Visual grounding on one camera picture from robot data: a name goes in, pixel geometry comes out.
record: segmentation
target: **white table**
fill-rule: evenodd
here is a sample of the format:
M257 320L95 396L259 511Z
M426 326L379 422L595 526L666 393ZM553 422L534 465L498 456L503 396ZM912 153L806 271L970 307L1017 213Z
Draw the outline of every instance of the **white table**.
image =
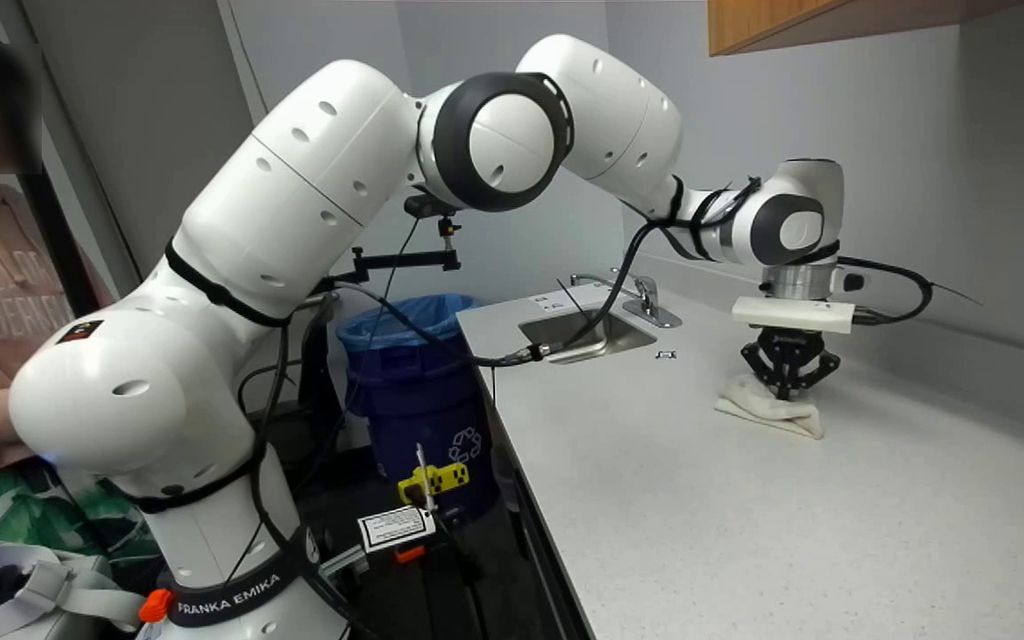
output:
M595 637L1024 637L1024 422L848 363L818 387L825 443L748 426L711 411L748 330L662 299L686 323L644 326L650 350L484 375ZM503 355L569 309L458 320Z

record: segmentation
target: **blue bin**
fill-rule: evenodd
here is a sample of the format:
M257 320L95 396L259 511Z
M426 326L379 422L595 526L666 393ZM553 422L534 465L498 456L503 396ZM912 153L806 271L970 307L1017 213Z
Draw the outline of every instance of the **blue bin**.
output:
M458 520L484 515L498 499L481 376L454 323L470 307L470 294L396 303L425 336L387 309L359 312L338 330L349 355L345 405L370 416L379 478L408 478L417 446L434 465L466 464L470 489L449 499Z

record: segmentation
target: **wooden cabinet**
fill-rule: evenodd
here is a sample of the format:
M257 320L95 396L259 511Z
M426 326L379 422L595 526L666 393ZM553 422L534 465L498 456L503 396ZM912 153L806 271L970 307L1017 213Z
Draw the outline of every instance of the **wooden cabinet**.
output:
M953 27L1024 0L709 0L711 55Z

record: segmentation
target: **blue container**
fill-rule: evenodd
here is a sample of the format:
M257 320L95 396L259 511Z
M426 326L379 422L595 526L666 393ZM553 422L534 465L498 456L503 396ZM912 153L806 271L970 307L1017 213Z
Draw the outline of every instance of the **blue container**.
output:
M338 330L349 355L345 405L370 416L379 478L408 478L417 446L432 465L466 464L470 489L443 499L461 522L498 499L481 376L454 323L470 307L470 294L406 299L396 309L419 330L387 309L359 312Z

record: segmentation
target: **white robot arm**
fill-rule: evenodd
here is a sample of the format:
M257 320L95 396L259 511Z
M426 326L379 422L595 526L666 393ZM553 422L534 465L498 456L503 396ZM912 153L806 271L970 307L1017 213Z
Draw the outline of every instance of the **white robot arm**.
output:
M790 162L750 190L694 194L673 175L679 130L666 92L569 35L536 42L521 73L426 100L338 62L279 102L195 197L145 285L52 336L12 387L31 452L112 478L145 508L176 580L154 637L345 637L301 571L313 553L282 464L230 393L253 347L403 183L449 209L512 209L569 169L689 261L832 261L837 163Z

